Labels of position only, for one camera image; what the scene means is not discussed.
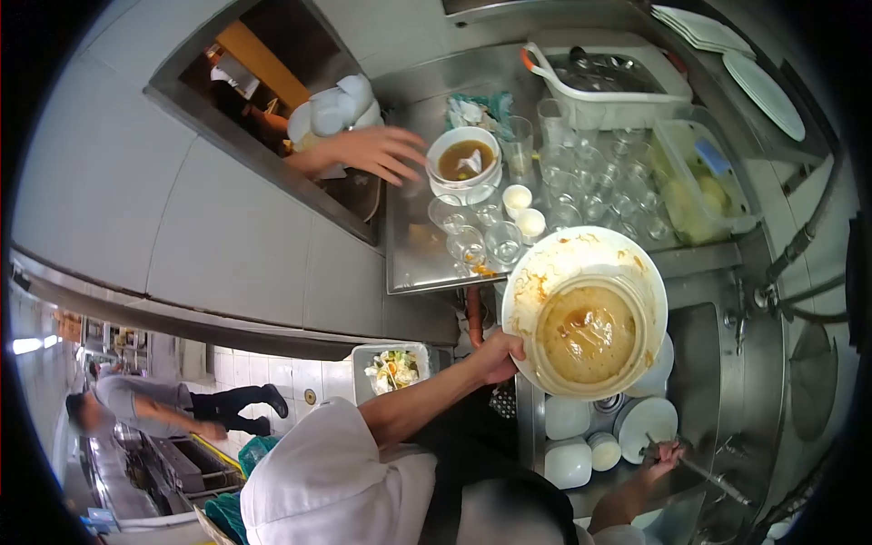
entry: small white cup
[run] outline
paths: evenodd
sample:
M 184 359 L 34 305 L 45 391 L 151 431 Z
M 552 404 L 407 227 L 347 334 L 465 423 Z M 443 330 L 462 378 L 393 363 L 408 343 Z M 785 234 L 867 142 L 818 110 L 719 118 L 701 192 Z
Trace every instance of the small white cup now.
M 506 190 L 502 192 L 502 204 L 506 207 L 508 217 L 516 220 L 522 210 L 530 208 L 530 205 L 533 204 L 533 194 L 527 187 L 515 184 L 506 187 Z
M 535 208 L 522 210 L 514 223 L 521 230 L 521 242 L 528 246 L 536 244 L 542 233 L 545 232 L 545 216 Z

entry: hair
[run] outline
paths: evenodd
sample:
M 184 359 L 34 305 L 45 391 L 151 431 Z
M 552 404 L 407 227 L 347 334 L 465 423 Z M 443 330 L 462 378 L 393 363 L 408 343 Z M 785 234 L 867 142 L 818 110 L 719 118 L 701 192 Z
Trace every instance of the hair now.
M 85 422 L 82 419 L 83 408 L 85 408 L 84 393 L 71 393 L 66 397 L 66 414 L 70 420 L 70 427 L 79 435 L 85 430 Z

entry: pipe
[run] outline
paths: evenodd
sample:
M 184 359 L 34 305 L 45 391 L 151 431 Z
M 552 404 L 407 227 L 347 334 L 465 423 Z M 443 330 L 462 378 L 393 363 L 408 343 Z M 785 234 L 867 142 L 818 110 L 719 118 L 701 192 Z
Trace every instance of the pipe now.
M 467 288 L 467 322 L 469 342 L 473 348 L 478 348 L 485 342 L 485 331 L 481 327 L 481 293 L 478 286 Z

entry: sauce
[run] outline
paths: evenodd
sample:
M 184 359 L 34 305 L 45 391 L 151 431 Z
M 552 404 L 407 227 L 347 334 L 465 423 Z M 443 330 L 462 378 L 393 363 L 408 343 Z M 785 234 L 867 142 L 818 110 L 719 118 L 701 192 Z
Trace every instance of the sauce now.
M 481 169 L 476 172 L 468 163 L 461 160 L 472 159 L 478 151 Z M 483 173 L 494 162 L 494 150 L 479 140 L 463 140 L 452 144 L 439 157 L 439 174 L 450 181 L 462 181 Z
M 545 304 L 536 339 L 557 374 L 595 384 L 616 376 L 627 363 L 636 342 L 636 322 L 614 291 L 575 288 Z

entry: black pants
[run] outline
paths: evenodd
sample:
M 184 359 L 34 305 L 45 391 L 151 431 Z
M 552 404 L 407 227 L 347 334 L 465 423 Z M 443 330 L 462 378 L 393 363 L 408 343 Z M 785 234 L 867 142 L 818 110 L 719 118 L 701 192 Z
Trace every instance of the black pants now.
M 262 386 L 243 386 L 225 392 L 192 393 L 191 412 L 194 418 L 219 422 L 229 430 L 252 435 L 269 435 L 269 425 L 239 416 L 238 412 L 252 403 L 268 403 L 269 395 Z

